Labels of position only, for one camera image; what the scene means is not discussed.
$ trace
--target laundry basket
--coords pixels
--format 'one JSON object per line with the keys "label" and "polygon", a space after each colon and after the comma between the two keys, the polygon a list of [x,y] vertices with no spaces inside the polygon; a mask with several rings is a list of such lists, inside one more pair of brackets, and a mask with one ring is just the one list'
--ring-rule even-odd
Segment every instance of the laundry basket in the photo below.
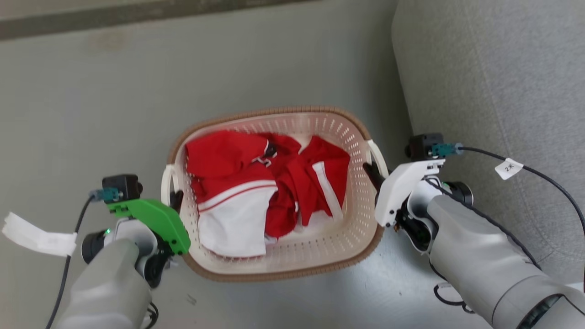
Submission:
{"label": "laundry basket", "polygon": [[[297,227],[276,244],[267,245],[266,255],[261,257],[229,258],[205,249],[199,242],[197,200],[191,190],[192,177],[186,171],[185,144],[220,130],[274,132],[297,140],[319,135],[344,149],[351,160],[343,220],[314,225],[311,221],[307,227]],[[207,279],[252,282],[330,272],[362,261],[381,240],[383,228],[374,219],[376,191],[362,168],[364,162],[371,162],[372,155],[382,175],[388,176],[380,150],[364,125],[337,108],[288,107],[234,115],[197,124],[179,137],[163,174],[161,201],[169,205],[173,189],[184,192],[180,217],[191,238],[191,247],[183,257],[193,271]]]}

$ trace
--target white tape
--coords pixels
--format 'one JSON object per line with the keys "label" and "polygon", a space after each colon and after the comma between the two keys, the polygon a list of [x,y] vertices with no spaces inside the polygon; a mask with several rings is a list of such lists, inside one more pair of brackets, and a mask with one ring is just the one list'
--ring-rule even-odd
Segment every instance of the white tape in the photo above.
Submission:
{"label": "white tape", "polygon": [[502,162],[495,168],[495,172],[497,172],[503,180],[507,180],[522,170],[523,167],[524,165],[522,163],[507,158],[506,161]]}
{"label": "white tape", "polygon": [[75,251],[77,233],[49,233],[25,221],[15,213],[4,218],[2,233],[14,243],[37,252],[71,256]]}

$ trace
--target white fabric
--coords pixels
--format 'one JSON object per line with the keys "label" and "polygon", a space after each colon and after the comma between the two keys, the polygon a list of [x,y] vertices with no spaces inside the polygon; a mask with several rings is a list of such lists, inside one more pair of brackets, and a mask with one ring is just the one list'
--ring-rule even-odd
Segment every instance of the white fabric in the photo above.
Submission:
{"label": "white fabric", "polygon": [[251,189],[256,189],[258,187],[264,187],[264,186],[276,186],[276,182],[274,180],[255,180],[255,181],[249,181],[249,182],[244,183],[244,184],[240,184],[238,186],[234,186],[231,189],[227,189],[227,190],[219,193],[215,197],[212,197],[209,200],[198,204],[197,209],[199,211],[204,211],[204,210],[209,209],[209,208],[217,205],[218,203],[223,202],[223,201],[229,199],[230,197],[235,196],[239,193],[242,193],[244,191],[251,190]]}
{"label": "white fabric", "polygon": [[14,213],[4,219],[2,233],[14,243],[37,252],[56,256],[71,256],[75,251],[77,233],[49,233]]}
{"label": "white fabric", "polygon": [[254,257],[266,254],[264,226],[266,211],[276,182],[271,186],[256,185],[241,188],[229,194],[223,201],[199,212],[199,240],[201,244],[218,255],[228,257]]}
{"label": "white fabric", "polygon": [[329,210],[331,210],[333,220],[336,221],[342,220],[343,211],[341,209],[341,205],[339,205],[339,201],[337,200],[335,191],[333,190],[331,183],[327,179],[327,174],[325,173],[325,163],[323,161],[317,162],[316,164],[313,164],[312,167],[315,173],[317,174],[319,185],[321,185],[321,189],[323,190],[323,194],[325,195],[325,201],[327,201]]}

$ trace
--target teal connector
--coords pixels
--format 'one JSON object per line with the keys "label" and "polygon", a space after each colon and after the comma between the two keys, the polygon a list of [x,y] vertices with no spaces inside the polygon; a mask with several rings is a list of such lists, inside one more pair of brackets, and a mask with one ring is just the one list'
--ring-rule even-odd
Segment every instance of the teal connector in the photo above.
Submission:
{"label": "teal connector", "polygon": [[92,202],[98,202],[102,200],[106,202],[117,202],[118,200],[120,200],[120,192],[118,191],[118,189],[115,189],[113,187],[108,187],[100,190],[93,190],[90,192],[90,196],[94,196],[93,200],[91,200]]}
{"label": "teal connector", "polygon": [[463,154],[463,150],[460,150],[459,148],[462,146],[463,144],[461,143],[436,144],[431,148],[432,156],[442,159],[449,155],[461,155]]}

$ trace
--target gray cushion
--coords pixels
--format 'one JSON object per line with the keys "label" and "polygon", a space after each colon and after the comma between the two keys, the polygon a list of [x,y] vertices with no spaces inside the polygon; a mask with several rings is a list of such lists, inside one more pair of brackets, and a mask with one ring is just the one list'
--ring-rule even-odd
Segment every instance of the gray cushion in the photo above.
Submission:
{"label": "gray cushion", "polygon": [[[403,0],[392,40],[414,133],[442,132],[531,166],[585,207],[585,1]],[[443,178],[468,183],[543,270],[581,282],[585,238],[567,199],[526,172],[466,152]]]}

